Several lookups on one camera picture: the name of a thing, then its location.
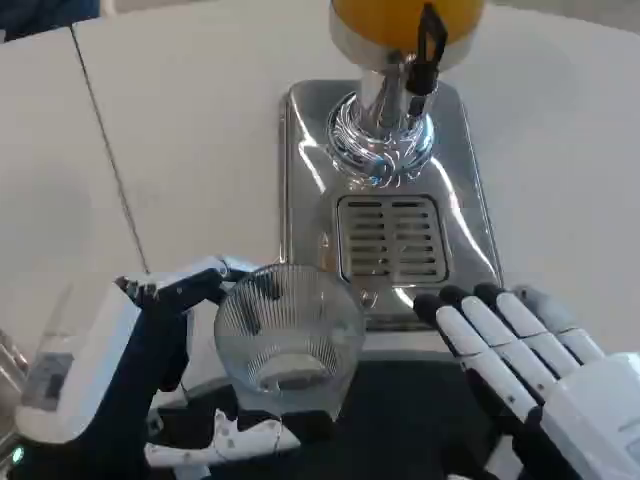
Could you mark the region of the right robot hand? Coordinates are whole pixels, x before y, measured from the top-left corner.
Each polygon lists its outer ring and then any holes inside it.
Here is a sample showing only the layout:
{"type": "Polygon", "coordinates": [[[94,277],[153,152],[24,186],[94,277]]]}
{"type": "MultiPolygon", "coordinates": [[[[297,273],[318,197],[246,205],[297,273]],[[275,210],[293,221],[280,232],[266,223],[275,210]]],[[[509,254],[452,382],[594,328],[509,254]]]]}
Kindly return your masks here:
{"type": "Polygon", "coordinates": [[[606,354],[551,296],[531,287],[448,285],[413,301],[461,367],[498,443],[470,477],[636,479],[639,355],[606,354]]]}

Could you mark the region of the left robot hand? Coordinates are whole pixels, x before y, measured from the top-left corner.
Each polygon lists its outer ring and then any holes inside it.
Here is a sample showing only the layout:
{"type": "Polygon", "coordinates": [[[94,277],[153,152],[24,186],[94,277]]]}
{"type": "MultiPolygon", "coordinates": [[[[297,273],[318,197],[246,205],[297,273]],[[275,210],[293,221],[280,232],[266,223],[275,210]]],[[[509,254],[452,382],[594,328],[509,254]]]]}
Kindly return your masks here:
{"type": "Polygon", "coordinates": [[[189,361],[192,309],[220,303],[252,264],[214,256],[183,272],[112,281],[83,333],[53,320],[42,336],[15,409],[20,438],[12,479],[147,479],[171,469],[202,478],[212,465],[300,447],[290,421],[244,413],[226,393],[213,414],[230,429],[206,446],[151,442],[149,413],[159,392],[177,389],[189,361]]]}

